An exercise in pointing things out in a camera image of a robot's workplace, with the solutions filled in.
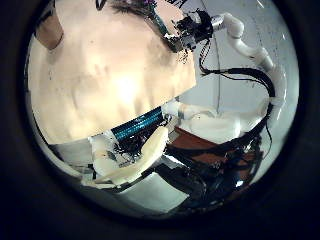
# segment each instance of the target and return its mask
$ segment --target cable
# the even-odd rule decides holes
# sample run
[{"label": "cable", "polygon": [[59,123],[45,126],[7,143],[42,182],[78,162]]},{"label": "cable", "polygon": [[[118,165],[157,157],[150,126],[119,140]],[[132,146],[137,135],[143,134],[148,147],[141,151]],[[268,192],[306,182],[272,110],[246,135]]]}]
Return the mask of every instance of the cable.
[{"label": "cable", "polygon": [[268,127],[268,123],[266,123],[266,130],[267,130],[267,133],[268,133],[268,136],[269,136],[269,139],[270,139],[270,145],[269,145],[269,149],[268,149],[266,155],[264,155],[262,160],[264,160],[269,155],[269,153],[271,151],[271,148],[272,148],[272,141],[273,141],[271,133],[270,133],[270,130],[269,130],[269,127]]}]

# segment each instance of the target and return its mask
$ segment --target white plastic part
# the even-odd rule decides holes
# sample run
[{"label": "white plastic part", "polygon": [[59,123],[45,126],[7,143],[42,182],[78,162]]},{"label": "white plastic part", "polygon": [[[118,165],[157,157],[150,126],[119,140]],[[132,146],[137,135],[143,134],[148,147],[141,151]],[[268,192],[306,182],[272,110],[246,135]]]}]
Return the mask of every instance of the white plastic part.
[{"label": "white plastic part", "polygon": [[187,105],[175,100],[172,100],[162,106],[162,112],[164,114],[170,114],[175,117],[179,117],[184,120],[191,119],[198,113],[207,113],[211,117],[217,116],[217,111],[212,107],[202,107],[196,105]]},{"label": "white plastic part", "polygon": [[230,13],[224,13],[222,25],[227,29],[229,44],[241,55],[250,58],[256,65],[269,71],[274,67],[272,59],[264,47],[252,48],[246,45],[242,40],[244,24]]},{"label": "white plastic part", "polygon": [[221,144],[239,137],[254,128],[266,114],[269,98],[264,99],[252,112],[223,112],[212,116],[208,112],[182,120],[180,127],[198,137]]},{"label": "white plastic part", "polygon": [[[168,141],[168,129],[158,127],[151,135],[141,149],[141,158],[134,164],[119,168],[110,174],[104,175],[94,181],[82,181],[83,185],[97,188],[110,188],[119,186],[124,183],[131,183],[141,177],[141,173],[147,170],[155,161],[163,154],[164,148]],[[106,181],[111,181],[113,184],[103,184]]]},{"label": "white plastic part", "polygon": [[257,66],[261,67],[272,80],[275,87],[275,98],[270,99],[274,104],[268,126],[272,128],[280,117],[281,109],[286,100],[287,79],[282,66],[276,66],[268,51],[264,47],[252,48],[242,41],[244,24],[230,13],[220,15],[223,17],[221,27],[228,32],[229,44],[242,56],[251,59]]},{"label": "white plastic part", "polygon": [[116,160],[110,158],[113,143],[109,138],[100,134],[88,139],[92,146],[93,168],[99,175],[105,176],[119,169]]},{"label": "white plastic part", "polygon": [[273,99],[270,99],[274,107],[272,109],[272,112],[270,114],[270,118],[268,121],[268,126],[270,128],[273,128],[278,122],[280,118],[280,114],[282,112],[282,108],[286,102],[287,78],[282,66],[274,67],[267,74],[271,78],[274,84],[275,92],[276,92],[275,94],[276,97]]}]

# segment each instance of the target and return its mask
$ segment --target black wire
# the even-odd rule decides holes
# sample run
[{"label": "black wire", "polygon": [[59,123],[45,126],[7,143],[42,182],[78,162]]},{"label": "black wire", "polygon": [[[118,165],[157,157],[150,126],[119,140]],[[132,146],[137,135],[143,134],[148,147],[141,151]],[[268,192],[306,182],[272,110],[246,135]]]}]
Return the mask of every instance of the black wire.
[{"label": "black wire", "polygon": [[235,81],[250,81],[250,82],[256,82],[256,83],[259,83],[261,85],[263,85],[267,90],[269,89],[268,86],[266,85],[265,82],[263,81],[259,81],[259,80],[254,80],[254,79],[250,79],[250,78],[233,78],[233,77],[229,77],[223,73],[220,73],[221,76],[225,77],[225,78],[228,78],[230,80],[235,80]]},{"label": "black wire", "polygon": [[272,148],[272,142],[273,142],[272,136],[271,136],[271,133],[270,133],[270,130],[269,130],[269,127],[268,127],[268,122],[266,123],[266,130],[267,130],[267,133],[268,133],[268,136],[269,136],[269,139],[270,139],[270,145],[269,145],[269,149],[268,149],[266,155],[264,155],[262,160],[264,160],[269,155],[269,153],[271,151],[271,148]]}]

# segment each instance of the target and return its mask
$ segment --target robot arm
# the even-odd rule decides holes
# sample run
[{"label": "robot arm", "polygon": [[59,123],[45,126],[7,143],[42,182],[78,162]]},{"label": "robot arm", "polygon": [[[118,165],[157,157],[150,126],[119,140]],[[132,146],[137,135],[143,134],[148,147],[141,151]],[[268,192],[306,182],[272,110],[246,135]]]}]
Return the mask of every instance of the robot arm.
[{"label": "robot arm", "polygon": [[96,188],[115,188],[125,183],[134,182],[161,157],[167,140],[168,129],[161,126],[158,127],[143,145],[141,158],[132,165],[120,168],[114,159],[110,157],[113,143],[103,135],[90,138],[94,160],[93,167],[101,177],[95,180],[82,179],[82,184]]},{"label": "robot arm", "polygon": [[227,30],[227,39],[230,46],[240,55],[252,60],[257,67],[262,68],[274,85],[275,97],[270,99],[274,108],[268,121],[269,127],[272,128],[279,118],[286,99],[287,79],[285,71],[282,66],[274,64],[264,47],[252,48],[242,41],[245,29],[243,22],[230,13],[210,17],[204,11],[196,11],[188,13],[184,19],[175,23],[175,27],[179,32],[178,41],[182,49],[191,51],[196,48],[197,43],[211,38],[214,32]]}]

